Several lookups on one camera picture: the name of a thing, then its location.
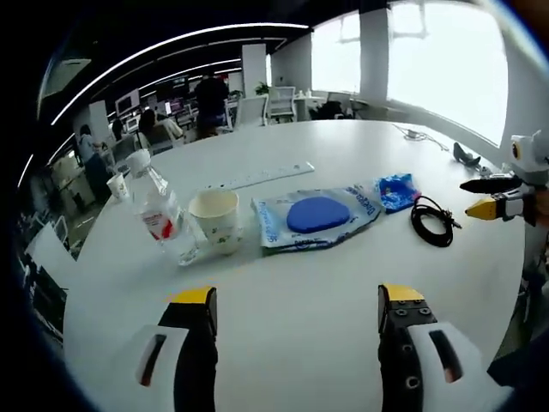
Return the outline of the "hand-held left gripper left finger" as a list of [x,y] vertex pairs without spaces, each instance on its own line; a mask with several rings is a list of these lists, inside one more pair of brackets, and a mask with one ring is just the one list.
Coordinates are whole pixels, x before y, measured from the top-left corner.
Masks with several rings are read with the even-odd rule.
[[113,357],[115,411],[214,411],[217,289],[174,295]]

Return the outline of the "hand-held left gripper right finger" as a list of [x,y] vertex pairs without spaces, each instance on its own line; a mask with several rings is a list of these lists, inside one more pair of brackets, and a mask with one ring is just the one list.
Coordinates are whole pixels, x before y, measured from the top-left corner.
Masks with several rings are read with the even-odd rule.
[[415,289],[378,287],[378,334],[383,411],[500,409],[500,386],[481,352],[453,324],[437,321]]

